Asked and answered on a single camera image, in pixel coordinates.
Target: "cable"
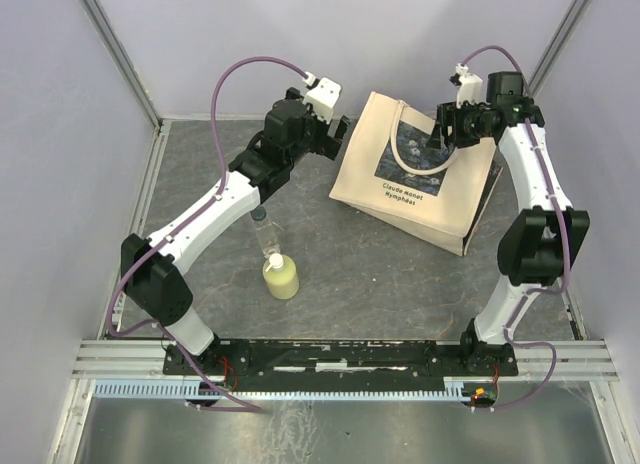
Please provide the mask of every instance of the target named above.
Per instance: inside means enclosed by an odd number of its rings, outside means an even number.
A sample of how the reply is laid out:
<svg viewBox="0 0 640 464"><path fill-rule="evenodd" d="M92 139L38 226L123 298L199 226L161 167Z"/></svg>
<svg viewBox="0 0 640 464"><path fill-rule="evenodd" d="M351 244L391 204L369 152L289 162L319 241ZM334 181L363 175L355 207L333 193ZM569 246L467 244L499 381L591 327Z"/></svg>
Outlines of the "cable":
<svg viewBox="0 0 640 464"><path fill-rule="evenodd" d="M133 264L133 266L131 266L131 268L127 272L125 272L125 274L122 276L122 278L118 281L118 284L116 285L116 288L115 288L113 294L111 295L111 299L109 300L109 305L107 306L107 330L109 331L109 334L111 334L112 336L118 337L118 338L123 338L123 337L128 336L132 332L137 331L141 327L146 326L147 324L155 323L155 324L157 324L157 327L165 334L165 336L167 336L171 340L175 341L175 338L173 336L171 336L171 334L164 327L162 327L159 323L156 323L156 321L154 319L145 319L145 320L140 321L139 323L131 326L129 329L125 329L124 331L118 331L115 328L115 326L113 325L113 321L111 320L111 316L113 315L113 311L115 309L116 302L118 302L118 298L120 297L120 294L123 292L126 283L129 282L129 280L136 273L136 271L138 269L140 269L156 252L160 251L162 249L162 247L164 247L164 245L168 242L167 241L167 237L176 236L180 231L182 231L185 227L187 227L194 220L196 220L200 215L202 215L203 212L205 212L207 209L209 209L211 206L213 206L219 200L220 196L224 192L225 186L226 186L226 183L227 183L227 164L226 164L226 161L225 161L225 158L224 158L224 151L222 149L222 144L220 143L220 135L218 133L218 124L216 122L216 109L217 109L217 104L218 104L218 95L220 94L220 89L222 88L222 85L227 80L227 78L231 75L231 73L233 73L233 71L235 71L236 69L238 69L238 68L240 68L242 66L245 66L247 64L251 64L251 63L254 63L254 62L271 62L271 63L274 63L274 64L280 64L280 65L282 65L284 67L287 67L287 68L293 70L294 72L297 72L298 74L300 74L300 76L306 77L306 73L302 69L300 69L299 67L295 66L294 64L291 64L290 62L284 61L282 59L278 59L278 58L275 58L275 57L269 57L269 56L255 56L255 57L250 57L250 58L247 58L247 59L243 59L242 61L236 62L229 69L227 69L224 72L224 74L222 74L222 76L220 77L220 79L218 80L218 82L217 82L217 84L215 86L215 89L213 91L213 95L211 96L211 130L213 132L213 141L214 141L215 146L216 146L216 151L217 151L217 154L218 154L218 163L220 165L220 173L221 173L220 185L219 185L216 193L211 197L211 199L209 199L207 202L205 202L198 210L196 210L187 219L185 219L178 226L176 226L167 236L165 236L160 242L158 242L158 244L156 244L153 248L148 250L140 259L138 259ZM222 388L216 386L202 372L202 370L198 367L198 365L193 360L193 358L191 357L189 352L177 341L176 341L176 347L180 350L180 352L184 356L185 360L189 363L189 365L191 366L193 371L198 376L200 376L200 378L209 387L211 387L211 389L213 389L214 391L218 392L220 395L226 397L227 399L235 402L236 404L240 404L241 406L244 406L244 407L226 407L226 408L225 407L216 407L216 408L212 408L211 410L215 410L215 411L234 411L234 412L257 412L257 411L260 411L260 408L258 406L255 406L253 404L249 404L248 402L244 402L244 401L242 401L242 400L240 400L240 399L238 399L236 397L233 397L231 394L229 394L228 392L224 391Z"/></svg>
<svg viewBox="0 0 640 464"><path fill-rule="evenodd" d="M402 160L402 157L400 157L400 153L398 152L397 134L398 126L400 125L400 118L402 117L402 112L404 111L405 107L407 107L406 102L398 101L398 107L396 108L395 116L393 117L393 121L391 121L389 141L391 142L391 152L393 153L393 158L396 160L396 164L398 164L398 166L400 166L403 171L413 174L414 176L432 176L444 171L458 158L459 150L457 147L453 149L453 152L445 162L437 167L434 167L433 169L414 169L413 167L410 167L406 162L404 162Z"/></svg>
<svg viewBox="0 0 640 464"><path fill-rule="evenodd" d="M478 54L481 54L488 50L495 50L504 54L504 56L507 59L509 59L509 61L511 62L515 70L518 71L520 74L522 74L522 69L520 68L516 60L513 58L513 56L505 48L497 45L489 45L489 46L485 46L478 49L477 51L467 56L466 59L464 59L461 62L461 64L463 66L466 65L471 59L476 57ZM524 78L524 75L522 76L522 81L527 94L531 96L531 88L529 87L527 80ZM522 312L522 309L527 304L527 301L529 300L529 297L532 294L534 293L554 294L554 295L562 294L567 290L567 287L569 286L569 277L571 275L571 253L569 248L569 233L567 232L567 224L564 221L564 215L562 214L560 203L558 202L558 198L556 197L556 194L555 194L553 181L551 179L551 173L549 171L549 168L547 167L547 163L544 160L542 150L540 149L540 145L538 143L538 140L536 139L535 133L533 131L533 127L531 127L531 121L529 120L529 118L525 119L524 124L527 130L527 135L529 137L529 140L531 141L531 145L533 146L534 152L538 159L540 170L542 171L545 186L547 188L547 192L549 193L549 200L551 201L551 205L553 206L553 210L556 214L556 218L558 219L558 227L560 228L560 240L562 242L562 261L563 261L562 285L560 289L557 291L553 289L545 289L545 288L529 289L526 292L526 294L522 296L522 299L520 299L520 301L516 305L516 308L513 311L513 314L511 314L511 317L507 321L507 324L504 328L504 338L507 341L507 343L511 344L511 346L513 347L518 347L518 348L547 347L551 351L551 365L549 366L549 371L547 371L547 374L545 375L544 379L542 380L542 382L540 382L540 385L536 387L530 394L528 394L527 396L521 399L517 399L515 401L508 402L506 404L500 404L500 405L493 406L491 408L485 408L485 409L479 408L479 410L484 410L484 411L496 411L501 409L509 409L511 407L524 404L530 401L535 396L537 396L540 392L542 392L542 390L546 387L546 385L551 380L551 376L553 375L553 372L556 369L556 364L558 362L558 353L554 345L547 341L536 341L536 342L528 342L528 343L515 342L509 335L509 329L511 328L513 323L516 321L516 319L518 319L520 312Z"/></svg>
<svg viewBox="0 0 640 464"><path fill-rule="evenodd" d="M518 71L520 74L522 74L522 80L524 82L524 89L527 91L528 95L531 95L531 88L529 87L529 84L527 83L527 80L524 78L524 74L522 72L522 69L520 69L520 66L518 65L518 63L516 62L514 57L509 53L509 51L507 51L502 46L497 46L495 44L491 44L489 46L481 47L480 49L478 49L477 51L472 52L465 59L463 59L463 61L460 63L460 65L466 66L471 59L476 57L478 54L482 54L485 51L498 51L498 52L501 52L507 59L509 59L509 62L511 62L511 65L513 66L513 68L516 71Z"/></svg>

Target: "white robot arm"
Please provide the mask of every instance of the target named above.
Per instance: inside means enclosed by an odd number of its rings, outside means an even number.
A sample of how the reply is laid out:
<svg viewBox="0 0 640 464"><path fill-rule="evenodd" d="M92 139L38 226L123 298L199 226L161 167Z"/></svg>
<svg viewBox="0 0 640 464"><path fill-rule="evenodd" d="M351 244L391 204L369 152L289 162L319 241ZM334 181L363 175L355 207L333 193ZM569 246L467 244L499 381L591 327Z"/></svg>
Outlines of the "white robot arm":
<svg viewBox="0 0 640 464"><path fill-rule="evenodd" d="M125 293L193 355L202 354L215 335L191 306L193 295L183 275L225 229L286 184L307 153L333 160L340 150L349 120L340 120L333 137L329 126L341 87L311 73L304 82L309 88L306 95L290 88L267 113L264 130L231 162L224 192L218 192L219 181L148 239L132 234L122 243L124 275L150 249L166 241L133 274Z"/></svg>
<svg viewBox="0 0 640 464"><path fill-rule="evenodd" d="M456 102L438 107L437 132L432 137L457 147L493 137L507 161L518 199L520 215L498 247L502 275L489 303L466 331L476 343L501 345L506 342L505 329L513 338L516 326L538 295L531 291L550 286L564 270L559 226L566 226L573 264L589 227L589 216L586 211L575 211L560 187L547 152L544 119L533 99L523 95L522 74L490 74L486 102L480 98L482 80L466 66L456 66L451 81L459 86ZM527 125L535 139L527 132ZM552 196L564 222L558 222Z"/></svg>

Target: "beige tote bag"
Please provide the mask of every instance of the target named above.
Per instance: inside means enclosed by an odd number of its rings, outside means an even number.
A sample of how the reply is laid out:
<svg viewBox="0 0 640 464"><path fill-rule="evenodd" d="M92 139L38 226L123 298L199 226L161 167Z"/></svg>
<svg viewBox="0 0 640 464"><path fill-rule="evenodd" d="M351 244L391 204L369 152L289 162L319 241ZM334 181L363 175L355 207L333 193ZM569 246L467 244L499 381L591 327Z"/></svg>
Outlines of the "beige tote bag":
<svg viewBox="0 0 640 464"><path fill-rule="evenodd" d="M453 153L425 149L434 124L372 92L330 197L463 256L501 168L492 167L493 139Z"/></svg>

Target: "metal frame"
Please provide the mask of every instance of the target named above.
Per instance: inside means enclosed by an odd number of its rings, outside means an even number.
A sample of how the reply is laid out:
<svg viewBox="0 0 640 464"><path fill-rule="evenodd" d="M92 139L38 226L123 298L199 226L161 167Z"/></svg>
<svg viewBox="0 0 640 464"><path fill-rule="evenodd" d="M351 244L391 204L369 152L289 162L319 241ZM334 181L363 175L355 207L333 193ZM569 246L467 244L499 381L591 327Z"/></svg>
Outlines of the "metal frame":
<svg viewBox="0 0 640 464"><path fill-rule="evenodd" d="M197 377L166 376L162 373L165 350L160 339L83 341L73 369L72 379L157 379L184 380ZM438 344L459 345L456 341ZM554 381L617 381L604 341L553 342L558 352ZM540 381L549 369L550 353L546 349L515 349L520 375L501 377L501 382ZM221 379L222 376L211 376ZM491 377L451 376L447 381L486 382Z"/></svg>
<svg viewBox="0 0 640 464"><path fill-rule="evenodd" d="M578 25L578 22L584 15L584 11L590 2L591 0L573 0L569 9L567 9L562 21L560 21L558 29L556 29L549 45L542 54L542 58L538 61L538 64L531 75L529 87L531 87L531 93L534 96L542 88L544 80L549 75L549 72L551 72L553 65L560 56L564 46L569 41L571 33Z"/></svg>
<svg viewBox="0 0 640 464"><path fill-rule="evenodd" d="M98 0L80 0L80 3L89 15L96 31L100 34L102 42L109 51L109 54L111 54L116 67L122 74L122 77L129 85L131 91L133 91L133 94L142 107L147 119L149 119L149 122L151 122L154 128L159 128L162 125L162 118L153 106L151 99L149 99L147 91L138 78L138 74L125 51L124 46L113 32L109 19L100 5L100 2Z"/></svg>

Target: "gray floor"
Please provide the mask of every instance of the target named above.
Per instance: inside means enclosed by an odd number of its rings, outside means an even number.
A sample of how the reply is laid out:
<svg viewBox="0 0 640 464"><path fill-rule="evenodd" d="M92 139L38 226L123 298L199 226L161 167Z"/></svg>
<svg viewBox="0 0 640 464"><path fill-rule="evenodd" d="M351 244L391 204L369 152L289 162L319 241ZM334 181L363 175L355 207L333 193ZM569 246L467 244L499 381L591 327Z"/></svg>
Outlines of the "gray floor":
<svg viewBox="0 0 640 464"><path fill-rule="evenodd" d="M228 159L261 122L223 121ZM283 252L301 288L288 302L271 297L249 217L231 226L186 279L200 315L223 337L457 339L498 279L496 249L517 214L505 169L469 253L460 258L328 198L338 162L306 156L292 181L267 202ZM218 179L208 122L174 122L145 234L164 226ZM123 324L145 317L125 306ZM141 331L139 335L152 335ZM539 297L516 331L520 339L571 339L560 298Z"/></svg>
<svg viewBox="0 0 640 464"><path fill-rule="evenodd" d="M531 385L504 384L505 400ZM427 402L264 402L262 414L181 402L94 399L76 464L607 464L588 384L550 385L536 405L471 414Z"/></svg>

